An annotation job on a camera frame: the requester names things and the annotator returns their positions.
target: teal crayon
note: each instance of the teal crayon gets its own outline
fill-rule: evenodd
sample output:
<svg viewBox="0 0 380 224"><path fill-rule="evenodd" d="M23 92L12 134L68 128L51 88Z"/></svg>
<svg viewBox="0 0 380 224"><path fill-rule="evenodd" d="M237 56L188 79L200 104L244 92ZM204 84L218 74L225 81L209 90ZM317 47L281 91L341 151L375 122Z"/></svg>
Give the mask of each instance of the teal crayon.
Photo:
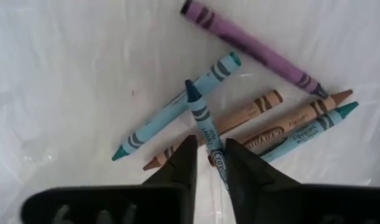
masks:
<svg viewBox="0 0 380 224"><path fill-rule="evenodd" d="M241 66L241 61L235 53L231 52L229 55L213 64L209 71L199 76L194 81L194 85L202 95L207 95L237 70L239 66ZM153 117L142 127L134 131L127 139L125 139L119 149L115 152L112 160L116 161L121 157L128 156L135 152L160 130L186 111L187 108L187 94L183 91L179 96L158 111L158 113L153 115Z"/></svg>
<svg viewBox="0 0 380 224"><path fill-rule="evenodd" d="M191 80L185 81L185 87L188 95L188 107L197 122L198 128L203 134L205 144L209 149L212 158L215 160L219 175L228 190L226 161L223 156L223 143L220 140L215 125L213 124L206 101Z"/></svg>
<svg viewBox="0 0 380 224"><path fill-rule="evenodd" d="M301 128L289 137L284 138L281 142L270 147L260 154L260 157L266 162L271 162L295 149L297 146L318 136L322 132L332 128L343 121L356 107L358 102L352 102L341 106L333 111L319 117L308 126Z"/></svg>

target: crayon label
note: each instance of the crayon label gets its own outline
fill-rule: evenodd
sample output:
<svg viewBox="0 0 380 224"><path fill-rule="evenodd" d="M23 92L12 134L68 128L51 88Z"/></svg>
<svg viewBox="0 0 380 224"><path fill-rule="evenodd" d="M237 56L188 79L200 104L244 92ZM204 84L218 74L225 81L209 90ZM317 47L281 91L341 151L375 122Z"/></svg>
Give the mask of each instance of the crayon label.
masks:
<svg viewBox="0 0 380 224"><path fill-rule="evenodd" d="M217 150L212 151L211 154L212 158L215 160L216 168L218 169L223 182L227 183L226 162L224 161L223 152Z"/></svg>
<svg viewBox="0 0 380 224"><path fill-rule="evenodd" d="M215 139L217 138L217 134L215 130L202 128L203 135L205 137L205 141L207 145L213 145Z"/></svg>
<svg viewBox="0 0 380 224"><path fill-rule="evenodd" d="M269 128L260 134L255 135L254 137L250 138L246 142L244 142L245 147L250 149L251 151L255 148L257 148L260 145L263 145L272 139L282 135L284 133L284 129L282 127L274 127Z"/></svg>
<svg viewBox="0 0 380 224"><path fill-rule="evenodd" d="M297 144L302 144L314 138L316 134L318 134L318 128L314 125L308 126L303 130L297 131L297 133L293 136L293 140L295 140Z"/></svg>
<svg viewBox="0 0 380 224"><path fill-rule="evenodd" d="M289 126L291 128L294 128L294 127L297 127L297 126L300 126L300 125L306 123L307 121L308 121L308 115L307 114L303 114L302 116L299 114L295 114L295 115L293 115L293 117L290 118Z"/></svg>
<svg viewBox="0 0 380 224"><path fill-rule="evenodd" d="M224 134L260 114L261 112L255 105L243 106L239 110L233 111L231 114L220 118L217 121L216 127L220 134Z"/></svg>

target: crayon wrapper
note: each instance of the crayon wrapper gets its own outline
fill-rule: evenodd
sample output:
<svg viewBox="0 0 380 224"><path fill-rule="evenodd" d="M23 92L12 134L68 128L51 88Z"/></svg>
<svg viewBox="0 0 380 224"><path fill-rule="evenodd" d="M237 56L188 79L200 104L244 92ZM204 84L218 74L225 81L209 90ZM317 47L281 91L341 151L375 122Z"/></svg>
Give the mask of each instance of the crayon wrapper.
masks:
<svg viewBox="0 0 380 224"><path fill-rule="evenodd" d="M207 148L210 151L221 150L223 145L206 106L206 101L201 98L196 102L188 103L188 106L194 115L199 130L203 134Z"/></svg>
<svg viewBox="0 0 380 224"><path fill-rule="evenodd" d="M263 114L280 103L282 103L282 97L274 90L255 99L252 103L219 118L216 122L217 130L220 134L227 133L250 119L258 117L260 114Z"/></svg>
<svg viewBox="0 0 380 224"><path fill-rule="evenodd" d="M216 168L219 172L219 175L220 175L226 189L228 190L227 167L226 167L226 161L225 161L225 157L223 155L223 151L215 150L215 151L211 151L210 154L211 154L213 160L215 161Z"/></svg>
<svg viewBox="0 0 380 224"><path fill-rule="evenodd" d="M317 89L318 82L310 75L307 75L284 57L245 32L239 25L224 18L202 3L191 1L184 16L198 27L216 35L308 93L313 93Z"/></svg>
<svg viewBox="0 0 380 224"><path fill-rule="evenodd" d="M295 133L285 138L281 143L276 144L274 147L269 148L266 152L263 152L261 154L261 158L266 162L271 162L274 159L287 154L297 146L313 139L342 120L343 119L338 112L335 110L331 111L328 114L318 118L308 126L300 128Z"/></svg>
<svg viewBox="0 0 380 224"><path fill-rule="evenodd" d="M336 103L332 97L328 97L325 100L317 100L301 107L293 114L278 119L256 134L240 138L238 141L253 153L259 154L268 144L273 143L279 138L283 138L290 131L315 120L317 117L335 108Z"/></svg>

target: white surface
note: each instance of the white surface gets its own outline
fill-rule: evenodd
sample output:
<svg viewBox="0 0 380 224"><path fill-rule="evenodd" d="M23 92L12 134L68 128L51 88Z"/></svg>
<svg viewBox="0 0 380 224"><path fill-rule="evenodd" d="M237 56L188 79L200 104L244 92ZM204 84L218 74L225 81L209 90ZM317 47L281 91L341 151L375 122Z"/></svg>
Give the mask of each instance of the white surface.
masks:
<svg viewBox="0 0 380 224"><path fill-rule="evenodd" d="M359 108L273 165L300 182L380 185L380 1L204 0ZM176 0L0 0L0 223L67 185L139 184L142 166L193 126L188 113L130 157L121 138L230 47L179 15ZM255 127L313 100L241 55L208 99L216 116L270 89L284 103ZM195 223L234 223L217 171L198 153Z"/></svg>

